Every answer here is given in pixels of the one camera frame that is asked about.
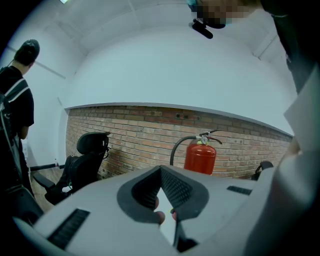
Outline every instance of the chair armrest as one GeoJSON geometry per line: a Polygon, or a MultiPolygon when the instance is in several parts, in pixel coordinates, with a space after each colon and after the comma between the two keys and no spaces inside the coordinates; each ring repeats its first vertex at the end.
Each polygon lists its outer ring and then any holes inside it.
{"type": "Polygon", "coordinates": [[[53,183],[50,179],[46,178],[39,172],[35,173],[33,175],[33,178],[40,186],[44,187],[47,192],[56,186],[55,183],[53,183]]]}

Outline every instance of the fire extinguisher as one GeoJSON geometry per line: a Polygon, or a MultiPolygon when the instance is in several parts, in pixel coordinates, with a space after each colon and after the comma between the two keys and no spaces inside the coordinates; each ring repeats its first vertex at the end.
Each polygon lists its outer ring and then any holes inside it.
{"type": "Polygon", "coordinates": [[[172,149],[170,156],[170,165],[174,165],[174,157],[177,147],[186,140],[195,140],[186,149],[184,169],[211,175],[214,170],[217,151],[208,144],[210,140],[222,144],[220,140],[210,136],[210,134],[217,131],[221,130],[212,130],[201,133],[199,134],[199,136],[187,136],[180,139],[172,149]]]}

